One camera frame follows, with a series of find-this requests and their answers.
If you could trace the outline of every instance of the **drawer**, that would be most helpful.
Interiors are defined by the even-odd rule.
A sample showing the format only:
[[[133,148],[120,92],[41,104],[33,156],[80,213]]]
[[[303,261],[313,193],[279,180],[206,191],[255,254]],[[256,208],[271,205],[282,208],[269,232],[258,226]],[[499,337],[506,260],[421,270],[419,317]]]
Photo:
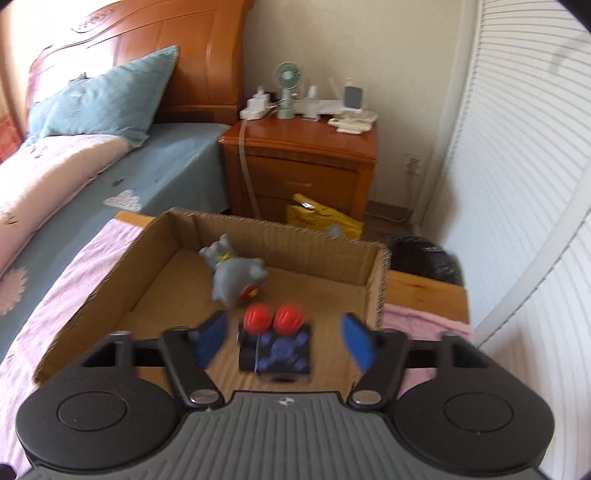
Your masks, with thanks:
[[[285,223],[287,214],[285,207],[290,205],[289,200],[274,199],[270,197],[261,197],[256,195],[256,202],[258,203],[261,217],[263,220],[270,220],[271,222]],[[251,198],[247,193],[242,194],[242,215],[245,217],[254,218],[254,210],[251,205]]]
[[[291,200],[294,193],[301,193],[343,213],[351,210],[355,172],[254,155],[247,155],[246,162],[257,195]],[[247,192],[242,175],[241,189]]]

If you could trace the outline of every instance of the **black circular pad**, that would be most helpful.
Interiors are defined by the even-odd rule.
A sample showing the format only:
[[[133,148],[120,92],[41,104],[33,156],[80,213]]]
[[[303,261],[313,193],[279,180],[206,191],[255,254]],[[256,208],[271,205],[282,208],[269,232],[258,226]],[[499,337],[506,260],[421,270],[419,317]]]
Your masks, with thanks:
[[[35,464],[104,471],[150,455],[178,423],[162,388],[113,368],[81,368],[47,381],[22,404],[17,435]]]
[[[107,392],[84,392],[64,400],[57,417],[80,432],[96,432],[119,423],[127,411],[125,400]]]
[[[410,451],[459,475],[539,465],[552,439],[548,405],[500,368],[454,369],[410,389],[392,411]]]
[[[505,400],[487,393],[459,394],[445,403],[444,412],[456,427],[474,433],[500,430],[513,418]]]

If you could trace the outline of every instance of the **wall outlet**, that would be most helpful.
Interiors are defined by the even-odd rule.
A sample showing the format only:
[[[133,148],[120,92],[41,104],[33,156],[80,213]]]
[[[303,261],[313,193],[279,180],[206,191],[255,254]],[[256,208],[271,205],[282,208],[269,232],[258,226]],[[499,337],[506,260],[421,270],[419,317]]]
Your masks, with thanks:
[[[423,168],[423,158],[419,155],[407,153],[404,170],[412,175],[420,175]]]

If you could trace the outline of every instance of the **cardboard box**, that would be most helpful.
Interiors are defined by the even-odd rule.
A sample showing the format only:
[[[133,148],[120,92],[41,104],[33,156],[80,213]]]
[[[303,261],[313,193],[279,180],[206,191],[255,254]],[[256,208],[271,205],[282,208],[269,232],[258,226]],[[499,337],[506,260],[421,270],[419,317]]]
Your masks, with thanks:
[[[340,391],[348,394],[359,372],[340,334],[344,312],[367,325],[381,322],[389,265],[382,245],[329,238],[278,223],[171,210],[151,222],[62,328],[35,372],[42,383],[114,330],[154,338],[174,326],[198,326],[222,305],[212,301],[212,272],[199,249],[227,233],[239,256],[265,260],[269,279],[260,301],[276,309],[298,303],[312,325],[312,380],[271,384],[238,370],[235,332],[245,308],[231,309],[230,335],[207,370],[226,399],[233,390]],[[162,368],[139,375],[168,390]]]

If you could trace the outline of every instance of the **wooden headboard carving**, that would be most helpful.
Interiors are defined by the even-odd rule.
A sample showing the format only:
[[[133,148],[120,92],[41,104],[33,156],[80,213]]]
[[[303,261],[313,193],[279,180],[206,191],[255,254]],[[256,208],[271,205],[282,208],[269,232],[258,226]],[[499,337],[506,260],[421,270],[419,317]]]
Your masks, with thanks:
[[[90,14],[31,65],[30,107],[86,72],[170,45],[180,56],[156,117],[234,124],[243,102],[242,34],[254,0],[123,0]]]

